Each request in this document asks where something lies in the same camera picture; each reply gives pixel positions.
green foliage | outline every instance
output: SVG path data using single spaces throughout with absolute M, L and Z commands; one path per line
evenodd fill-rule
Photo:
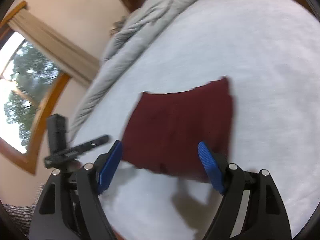
M 30 42 L 25 42 L 13 57 L 13 74 L 11 80 L 17 82 L 24 94 L 36 104 L 40 104 L 53 80 L 58 76 L 59 69 L 54 62 L 48 60 Z M 30 129 L 36 115 L 37 106 L 11 92 L 4 112 L 9 124 L 19 124 L 21 145 L 26 148 L 30 140 Z

maroon fabric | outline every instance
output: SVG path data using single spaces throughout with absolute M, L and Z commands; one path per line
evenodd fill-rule
M 227 155 L 231 119 L 227 78 L 181 93 L 143 92 L 122 138 L 123 160 L 158 173 L 204 179 L 198 143 Z

gray blanket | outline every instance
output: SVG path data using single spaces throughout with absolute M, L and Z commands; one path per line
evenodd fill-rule
M 101 98 L 172 20 L 196 0 L 146 0 L 109 42 L 102 67 L 78 106 L 70 127 L 73 140 Z

mattress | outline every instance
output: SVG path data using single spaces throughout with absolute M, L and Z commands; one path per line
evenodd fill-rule
M 229 161 L 269 170 L 295 236 L 320 201 L 319 35 L 319 22 L 292 0 L 198 0 L 111 87 L 73 143 L 121 139 L 143 91 L 181 92 L 227 75 L 235 99 Z M 125 239 L 186 240 L 204 236 L 221 196 L 208 183 L 121 162 L 100 201 Z

wall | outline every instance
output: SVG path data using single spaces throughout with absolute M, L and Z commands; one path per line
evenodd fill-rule
M 128 14 L 120 0 L 25 1 L 30 13 L 96 58 L 105 48 L 112 23 Z
M 79 103 L 86 88 L 74 79 L 69 80 L 65 89 L 53 110 L 53 114 L 59 113 L 70 117 L 74 108 Z M 20 169 L 0 154 L 0 199 L 3 203 L 11 205 L 30 205 L 40 183 L 45 183 L 51 173 L 43 164 L 43 158 L 49 155 L 47 133 L 44 134 L 40 147 L 36 175 Z

